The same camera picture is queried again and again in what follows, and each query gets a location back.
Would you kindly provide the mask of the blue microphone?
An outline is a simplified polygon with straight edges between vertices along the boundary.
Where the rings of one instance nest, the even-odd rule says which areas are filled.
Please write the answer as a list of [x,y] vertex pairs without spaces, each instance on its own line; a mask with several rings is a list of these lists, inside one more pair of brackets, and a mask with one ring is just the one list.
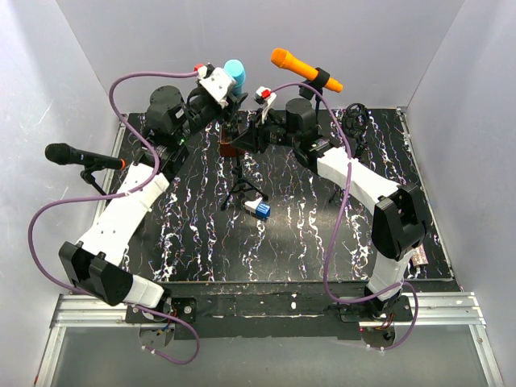
[[232,93],[234,95],[240,95],[246,81],[246,72],[243,63],[237,59],[230,59],[225,63],[223,69],[235,80],[235,86]]

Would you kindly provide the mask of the black tripod stand blue mic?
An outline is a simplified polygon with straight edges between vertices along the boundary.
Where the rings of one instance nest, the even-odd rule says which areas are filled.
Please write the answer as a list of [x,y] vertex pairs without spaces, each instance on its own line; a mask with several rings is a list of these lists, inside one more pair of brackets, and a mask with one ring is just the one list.
[[[237,115],[232,121],[228,123],[236,123],[239,127],[239,133],[243,131],[243,118],[240,115]],[[264,201],[268,201],[268,195],[264,193],[259,187],[251,183],[244,176],[241,157],[242,156],[233,158],[223,157],[224,159],[235,160],[235,165],[232,167],[231,170],[231,174],[235,176],[235,181],[226,198],[224,199],[223,204],[220,206],[220,210],[225,210],[227,208],[229,200],[236,194],[245,194],[246,192],[251,191],[256,191],[264,199]]]

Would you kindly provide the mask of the blue white toy block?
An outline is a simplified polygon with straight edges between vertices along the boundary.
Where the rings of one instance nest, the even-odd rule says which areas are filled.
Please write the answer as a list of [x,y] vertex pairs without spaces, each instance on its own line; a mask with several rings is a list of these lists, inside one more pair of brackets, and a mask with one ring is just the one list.
[[243,207],[257,218],[266,219],[270,216],[271,207],[263,198],[257,198],[253,201],[247,200],[243,203]]

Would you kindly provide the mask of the black shock mount tripod stand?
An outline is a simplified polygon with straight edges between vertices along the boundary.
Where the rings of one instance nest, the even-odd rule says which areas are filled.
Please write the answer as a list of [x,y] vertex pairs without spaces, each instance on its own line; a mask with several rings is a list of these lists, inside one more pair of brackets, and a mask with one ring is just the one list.
[[368,142],[365,138],[370,125],[368,108],[358,102],[352,103],[343,111],[340,124],[346,137],[353,139],[356,143],[352,156],[360,160],[368,147]]

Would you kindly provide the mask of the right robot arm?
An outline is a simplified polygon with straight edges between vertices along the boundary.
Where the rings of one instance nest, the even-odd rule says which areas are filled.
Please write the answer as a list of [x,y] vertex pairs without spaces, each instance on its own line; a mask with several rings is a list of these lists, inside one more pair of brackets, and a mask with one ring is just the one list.
[[320,134],[317,117],[302,98],[287,103],[284,118],[273,110],[258,110],[231,145],[253,153],[271,144],[290,147],[300,165],[335,183],[345,197],[354,197],[369,210],[377,258],[359,301],[370,318],[380,321],[392,314],[409,261],[429,231],[425,196],[417,185],[400,185],[349,157],[346,148]]

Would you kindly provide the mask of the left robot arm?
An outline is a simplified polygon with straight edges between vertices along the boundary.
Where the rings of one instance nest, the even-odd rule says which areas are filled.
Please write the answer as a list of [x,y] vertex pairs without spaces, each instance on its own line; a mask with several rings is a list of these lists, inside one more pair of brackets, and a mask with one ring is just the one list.
[[121,260],[128,244],[155,201],[165,193],[189,152],[186,142],[214,121],[231,123],[247,97],[240,87],[220,86],[222,101],[202,85],[187,98],[175,86],[154,90],[145,114],[143,146],[94,225],[77,242],[64,243],[60,261],[71,284],[110,306],[139,305],[156,323],[172,312],[170,292],[154,281],[124,271]]

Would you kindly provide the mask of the black round base mic stand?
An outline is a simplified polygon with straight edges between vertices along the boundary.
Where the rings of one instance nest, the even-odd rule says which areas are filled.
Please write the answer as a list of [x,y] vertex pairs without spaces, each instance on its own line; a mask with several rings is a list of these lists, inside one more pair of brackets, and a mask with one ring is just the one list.
[[316,67],[316,77],[313,80],[305,79],[299,87],[299,95],[307,101],[315,100],[315,118],[318,123],[319,107],[322,101],[323,89],[330,79],[330,74],[325,70]]

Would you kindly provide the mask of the black microphone orange tip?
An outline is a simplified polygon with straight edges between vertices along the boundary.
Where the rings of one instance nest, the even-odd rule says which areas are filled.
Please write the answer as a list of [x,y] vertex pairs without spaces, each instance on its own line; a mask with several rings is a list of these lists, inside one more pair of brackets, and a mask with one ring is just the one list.
[[124,159],[79,150],[65,143],[49,144],[44,150],[44,155],[47,160],[58,165],[78,164],[86,168],[114,170],[126,167]]

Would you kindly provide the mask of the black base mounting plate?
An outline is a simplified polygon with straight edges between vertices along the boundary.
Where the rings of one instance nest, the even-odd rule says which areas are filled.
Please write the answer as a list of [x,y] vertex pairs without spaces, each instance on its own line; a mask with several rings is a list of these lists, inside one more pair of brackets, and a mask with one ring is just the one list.
[[339,304],[317,282],[165,284],[156,308],[208,338],[334,337],[359,340],[364,323],[391,344],[395,323],[411,323],[408,297],[397,294],[385,307],[373,302]]

